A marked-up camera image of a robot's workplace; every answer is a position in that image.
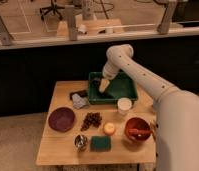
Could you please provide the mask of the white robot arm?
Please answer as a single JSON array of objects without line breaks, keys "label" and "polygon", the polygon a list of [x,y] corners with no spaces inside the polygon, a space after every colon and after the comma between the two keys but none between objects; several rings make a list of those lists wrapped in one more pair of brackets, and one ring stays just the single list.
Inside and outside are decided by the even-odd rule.
[{"label": "white robot arm", "polygon": [[136,63],[129,44],[106,51],[103,77],[123,70],[154,100],[156,106],[156,171],[199,171],[199,96],[182,90]]}]

